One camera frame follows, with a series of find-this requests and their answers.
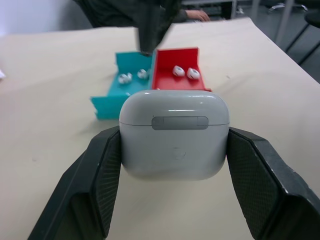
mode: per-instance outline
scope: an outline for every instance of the desk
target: desk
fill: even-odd
[[[136,49],[132,28],[9,35],[0,39],[0,239],[25,240],[97,121],[89,97],[107,92],[115,52]],[[268,139],[320,196],[320,85],[249,18],[185,23],[162,48],[200,48],[208,88],[230,125]],[[171,184],[123,169],[108,240],[252,239],[225,163],[214,177]]]

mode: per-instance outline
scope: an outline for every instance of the wall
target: wall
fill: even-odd
[[[0,0],[0,36],[91,28],[72,0]]]

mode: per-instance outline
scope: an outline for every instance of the airpods case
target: airpods case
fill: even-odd
[[[224,164],[229,111],[209,91],[146,90],[125,101],[119,128],[122,164],[131,175],[201,180]]]

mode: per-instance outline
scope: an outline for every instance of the case lid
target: case lid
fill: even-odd
[[[145,90],[130,96],[123,104],[119,122],[152,126],[156,130],[205,129],[203,126],[229,124],[225,101],[209,91]]]

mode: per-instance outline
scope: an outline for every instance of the white earbud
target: white earbud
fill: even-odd
[[[146,71],[144,69],[140,69],[138,72],[137,72],[137,76],[138,78],[140,79],[147,79],[149,77],[149,70]]]
[[[186,76],[189,79],[198,80],[200,79],[200,72],[198,72],[194,68],[189,67],[188,72],[186,73]]]
[[[185,75],[185,70],[183,70],[180,66],[174,66],[172,73],[175,76],[183,77]]]
[[[130,72],[128,72],[128,74],[121,74],[118,77],[118,82],[120,84],[128,84],[128,83],[131,83],[131,81],[132,81],[132,74]]]

